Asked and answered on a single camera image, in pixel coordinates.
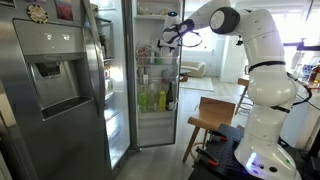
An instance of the sofa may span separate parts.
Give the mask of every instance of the sofa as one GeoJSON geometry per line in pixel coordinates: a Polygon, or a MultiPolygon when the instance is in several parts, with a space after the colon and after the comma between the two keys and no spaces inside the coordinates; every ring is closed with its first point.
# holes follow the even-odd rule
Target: sofa
{"type": "Polygon", "coordinates": [[[188,73],[191,77],[203,77],[206,72],[206,63],[205,62],[196,62],[196,61],[181,61],[181,69],[191,71],[188,73]]]}

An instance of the wooden stool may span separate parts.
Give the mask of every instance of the wooden stool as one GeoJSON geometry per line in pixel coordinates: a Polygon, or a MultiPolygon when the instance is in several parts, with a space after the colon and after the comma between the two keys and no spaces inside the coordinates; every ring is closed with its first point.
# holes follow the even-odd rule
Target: wooden stool
{"type": "Polygon", "coordinates": [[[239,100],[239,102],[237,104],[236,111],[234,112],[235,115],[238,113],[239,108],[249,110],[248,108],[242,107],[241,104],[246,104],[246,105],[252,106],[252,104],[249,104],[249,103],[242,103],[243,98],[245,97],[245,95],[247,93],[247,90],[248,90],[249,80],[247,78],[238,78],[238,84],[245,86],[245,88],[244,88],[244,90],[243,90],[243,92],[241,94],[241,98],[240,98],[240,100],[239,100]]]}
{"type": "Polygon", "coordinates": [[[231,124],[234,108],[233,103],[201,97],[199,110],[188,119],[188,123],[195,127],[182,162],[186,162],[200,128],[205,129],[205,143],[208,130],[217,130],[221,124],[231,124]]]}

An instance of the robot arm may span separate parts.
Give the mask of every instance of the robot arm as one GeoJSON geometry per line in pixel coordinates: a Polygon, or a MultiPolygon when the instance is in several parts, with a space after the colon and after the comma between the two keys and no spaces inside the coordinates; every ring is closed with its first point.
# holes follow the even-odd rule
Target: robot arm
{"type": "Polygon", "coordinates": [[[262,179],[301,179],[294,160],[277,143],[297,90],[287,76],[283,44],[271,14],[234,9],[228,0],[211,0],[184,22],[165,28],[163,40],[173,44],[204,27],[217,34],[240,35],[249,61],[248,96],[254,106],[235,150],[236,159],[262,179]],[[253,164],[273,167],[277,173],[253,164]]]}

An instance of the floor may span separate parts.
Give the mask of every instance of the floor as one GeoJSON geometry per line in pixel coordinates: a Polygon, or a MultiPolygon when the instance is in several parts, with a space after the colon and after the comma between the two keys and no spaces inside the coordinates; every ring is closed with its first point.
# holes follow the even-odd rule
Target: floor
{"type": "MultiPolygon", "coordinates": [[[[180,88],[176,143],[169,146],[141,149],[128,159],[116,180],[186,180],[193,168],[189,155],[187,162],[182,157],[190,140],[194,126],[187,123],[188,117],[199,103],[201,96],[229,101],[237,104],[244,86],[236,83],[220,82],[212,78],[214,92],[180,88]]],[[[233,117],[232,126],[245,126],[247,116],[238,114],[233,117]]],[[[196,141],[201,141],[200,130],[196,141]]]]}

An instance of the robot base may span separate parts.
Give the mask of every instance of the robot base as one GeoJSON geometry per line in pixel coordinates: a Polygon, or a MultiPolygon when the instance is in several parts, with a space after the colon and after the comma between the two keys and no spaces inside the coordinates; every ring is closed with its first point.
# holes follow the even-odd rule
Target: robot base
{"type": "Polygon", "coordinates": [[[292,157],[277,143],[261,143],[244,133],[234,155],[247,172],[261,179],[301,180],[292,157]]]}

